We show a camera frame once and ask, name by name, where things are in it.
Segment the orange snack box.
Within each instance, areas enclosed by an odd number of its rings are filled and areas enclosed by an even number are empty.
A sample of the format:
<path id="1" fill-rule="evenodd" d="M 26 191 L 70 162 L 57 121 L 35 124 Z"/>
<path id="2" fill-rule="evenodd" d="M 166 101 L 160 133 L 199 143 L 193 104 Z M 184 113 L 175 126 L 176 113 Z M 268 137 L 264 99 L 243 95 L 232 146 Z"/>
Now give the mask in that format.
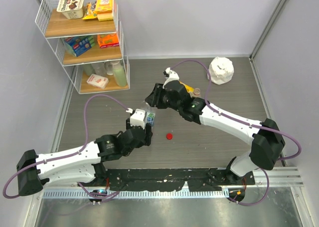
<path id="1" fill-rule="evenodd" d="M 97 35 L 98 46 L 102 48 L 119 46 L 119 39 L 116 33 Z"/>

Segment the clear bottles on bottom shelf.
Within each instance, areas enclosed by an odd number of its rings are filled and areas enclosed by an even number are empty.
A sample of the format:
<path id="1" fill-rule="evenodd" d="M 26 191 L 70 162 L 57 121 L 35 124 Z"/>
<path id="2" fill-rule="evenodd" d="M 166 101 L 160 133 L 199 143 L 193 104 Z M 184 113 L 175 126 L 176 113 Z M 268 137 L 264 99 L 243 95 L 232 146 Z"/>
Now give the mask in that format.
<path id="1" fill-rule="evenodd" d="M 96 74 L 100 76 L 113 75 L 112 67 L 109 62 L 96 62 L 83 64 L 83 71 L 86 75 Z"/>

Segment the yellow juice bottle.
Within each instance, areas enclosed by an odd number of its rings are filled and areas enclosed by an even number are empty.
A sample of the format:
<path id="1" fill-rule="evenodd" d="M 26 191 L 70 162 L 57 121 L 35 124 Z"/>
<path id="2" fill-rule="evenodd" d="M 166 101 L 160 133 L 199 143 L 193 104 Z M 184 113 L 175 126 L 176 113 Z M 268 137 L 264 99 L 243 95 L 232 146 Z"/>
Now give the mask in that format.
<path id="1" fill-rule="evenodd" d="M 194 91 L 194 88 L 193 88 L 193 87 L 190 87 L 189 85 L 187 85 L 187 84 L 185 84 L 185 83 L 183 83 L 183 82 L 181 82 L 181 81 L 180 81 L 180 84 L 182 84 L 182 85 L 186 88 L 186 90 L 187 90 L 188 93 Z"/>

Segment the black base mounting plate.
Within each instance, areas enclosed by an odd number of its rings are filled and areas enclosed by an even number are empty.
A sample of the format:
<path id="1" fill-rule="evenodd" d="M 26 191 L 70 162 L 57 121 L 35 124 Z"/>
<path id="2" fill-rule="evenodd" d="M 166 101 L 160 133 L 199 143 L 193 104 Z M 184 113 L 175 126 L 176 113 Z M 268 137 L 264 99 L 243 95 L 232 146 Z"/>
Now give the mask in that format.
<path id="1" fill-rule="evenodd" d="M 230 180 L 225 169 L 108 169 L 102 176 L 102 185 L 111 191 L 173 192 L 184 185 L 191 192 L 218 191 L 222 186 L 252 186 L 252 172 L 241 179 Z"/>

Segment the yellow orange cracker box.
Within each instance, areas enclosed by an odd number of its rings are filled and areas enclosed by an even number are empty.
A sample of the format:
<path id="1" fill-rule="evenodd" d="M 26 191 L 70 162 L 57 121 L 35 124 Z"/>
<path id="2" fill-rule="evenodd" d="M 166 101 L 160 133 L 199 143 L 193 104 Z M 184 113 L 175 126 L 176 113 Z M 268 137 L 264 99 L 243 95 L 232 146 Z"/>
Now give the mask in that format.
<path id="1" fill-rule="evenodd" d="M 95 13 L 99 21 L 113 19 L 113 0 L 97 0 Z"/>

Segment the green drink bottle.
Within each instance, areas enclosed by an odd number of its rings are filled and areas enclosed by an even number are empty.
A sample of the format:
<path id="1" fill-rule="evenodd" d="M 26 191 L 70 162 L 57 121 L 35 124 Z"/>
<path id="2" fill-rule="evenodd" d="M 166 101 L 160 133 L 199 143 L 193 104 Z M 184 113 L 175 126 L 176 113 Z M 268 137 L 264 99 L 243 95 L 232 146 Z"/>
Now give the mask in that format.
<path id="1" fill-rule="evenodd" d="M 125 87 L 127 85 L 126 74 L 120 61 L 111 61 L 112 71 L 118 86 Z"/>

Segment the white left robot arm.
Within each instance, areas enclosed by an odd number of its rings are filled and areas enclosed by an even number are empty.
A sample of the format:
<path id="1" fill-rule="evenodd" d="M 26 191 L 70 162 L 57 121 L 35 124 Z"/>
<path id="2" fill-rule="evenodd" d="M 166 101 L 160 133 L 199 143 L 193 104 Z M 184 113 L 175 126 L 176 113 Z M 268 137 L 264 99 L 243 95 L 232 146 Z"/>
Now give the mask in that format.
<path id="1" fill-rule="evenodd" d="M 149 146 L 153 136 L 152 125 L 144 128 L 133 126 L 117 134 L 103 135 L 78 147 L 51 154 L 25 151 L 17 170 L 19 196 L 30 196 L 52 184 L 94 184 L 106 182 L 106 170 L 102 163 L 128 156 L 135 148 Z"/>

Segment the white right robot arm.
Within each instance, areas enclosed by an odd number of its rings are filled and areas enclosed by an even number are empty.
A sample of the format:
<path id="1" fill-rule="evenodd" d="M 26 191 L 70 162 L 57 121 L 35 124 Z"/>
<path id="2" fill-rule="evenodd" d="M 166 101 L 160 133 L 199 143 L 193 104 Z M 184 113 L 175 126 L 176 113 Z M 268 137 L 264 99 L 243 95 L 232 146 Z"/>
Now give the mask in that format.
<path id="1" fill-rule="evenodd" d="M 171 108 L 186 121 L 217 128 L 250 145 L 250 151 L 234 157 L 226 167 L 225 179 L 232 185 L 255 169 L 272 170 L 285 146 L 275 121 L 254 121 L 225 112 L 201 97 L 191 96 L 179 81 L 155 84 L 145 101 L 157 109 Z"/>

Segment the clear bottle blue white label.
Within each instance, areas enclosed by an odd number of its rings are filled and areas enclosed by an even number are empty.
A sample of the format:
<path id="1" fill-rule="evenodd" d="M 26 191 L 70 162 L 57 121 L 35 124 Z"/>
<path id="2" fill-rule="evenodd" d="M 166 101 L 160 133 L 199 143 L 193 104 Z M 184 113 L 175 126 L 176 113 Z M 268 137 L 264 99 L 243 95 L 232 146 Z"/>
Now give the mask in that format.
<path id="1" fill-rule="evenodd" d="M 151 107 L 148 103 L 144 102 L 142 109 L 146 112 L 146 122 L 154 128 L 155 118 L 156 118 L 156 108 Z"/>

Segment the clear bottle red label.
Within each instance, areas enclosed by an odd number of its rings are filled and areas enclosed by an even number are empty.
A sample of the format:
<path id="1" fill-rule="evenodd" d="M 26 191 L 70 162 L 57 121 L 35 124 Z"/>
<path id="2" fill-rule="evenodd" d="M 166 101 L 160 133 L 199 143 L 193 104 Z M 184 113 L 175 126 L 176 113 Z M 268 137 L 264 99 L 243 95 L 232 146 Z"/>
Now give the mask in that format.
<path id="1" fill-rule="evenodd" d="M 201 97 L 201 92 L 199 88 L 195 88 L 192 92 L 194 97 Z"/>

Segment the white yogurt tub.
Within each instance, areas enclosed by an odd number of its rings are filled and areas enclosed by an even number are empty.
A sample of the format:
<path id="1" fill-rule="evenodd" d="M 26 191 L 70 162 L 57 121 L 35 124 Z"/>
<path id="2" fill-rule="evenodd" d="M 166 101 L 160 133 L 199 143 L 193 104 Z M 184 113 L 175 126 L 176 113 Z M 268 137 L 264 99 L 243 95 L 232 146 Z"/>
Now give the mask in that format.
<path id="1" fill-rule="evenodd" d="M 84 0 L 59 0 L 56 11 L 67 19 L 79 19 L 84 15 Z"/>

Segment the yellow snack bag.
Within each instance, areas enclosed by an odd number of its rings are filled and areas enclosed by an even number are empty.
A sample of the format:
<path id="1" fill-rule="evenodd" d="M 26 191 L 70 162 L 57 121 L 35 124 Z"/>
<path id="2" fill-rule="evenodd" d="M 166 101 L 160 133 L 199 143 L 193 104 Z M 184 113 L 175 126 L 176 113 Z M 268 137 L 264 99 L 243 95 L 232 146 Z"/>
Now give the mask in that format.
<path id="1" fill-rule="evenodd" d="M 88 2 L 85 7 L 85 12 L 83 16 L 83 20 L 91 20 L 97 18 L 97 12 L 96 9 L 96 1 Z"/>

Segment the red bottle cap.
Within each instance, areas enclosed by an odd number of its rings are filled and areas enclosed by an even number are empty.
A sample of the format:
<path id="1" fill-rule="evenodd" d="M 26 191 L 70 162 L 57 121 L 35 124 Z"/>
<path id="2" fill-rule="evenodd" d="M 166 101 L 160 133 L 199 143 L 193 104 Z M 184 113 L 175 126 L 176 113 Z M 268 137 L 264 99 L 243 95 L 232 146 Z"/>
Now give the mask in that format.
<path id="1" fill-rule="evenodd" d="M 167 133 L 166 138 L 168 140 L 171 140 L 173 138 L 173 134 L 172 133 Z"/>

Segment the white pink tissue pack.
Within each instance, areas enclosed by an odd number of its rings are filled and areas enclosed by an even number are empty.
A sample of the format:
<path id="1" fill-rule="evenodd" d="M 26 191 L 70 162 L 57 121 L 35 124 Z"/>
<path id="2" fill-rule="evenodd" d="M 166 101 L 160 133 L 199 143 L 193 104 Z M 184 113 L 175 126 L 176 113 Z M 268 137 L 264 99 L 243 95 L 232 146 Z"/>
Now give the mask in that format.
<path id="1" fill-rule="evenodd" d="M 87 84 L 99 89 L 105 89 L 105 87 L 109 83 L 109 79 L 104 76 L 100 76 L 97 74 L 91 74 L 90 77 L 87 79 Z"/>

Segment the blue green box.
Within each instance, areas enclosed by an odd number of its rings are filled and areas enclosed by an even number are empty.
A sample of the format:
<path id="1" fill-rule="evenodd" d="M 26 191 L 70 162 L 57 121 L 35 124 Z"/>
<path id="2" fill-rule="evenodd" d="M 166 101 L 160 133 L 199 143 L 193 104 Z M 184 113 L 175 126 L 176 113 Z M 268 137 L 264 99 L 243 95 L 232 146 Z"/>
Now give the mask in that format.
<path id="1" fill-rule="evenodd" d="M 95 46 L 95 40 L 92 35 L 73 36 L 64 38 L 63 44 L 69 54 L 79 57 Z"/>

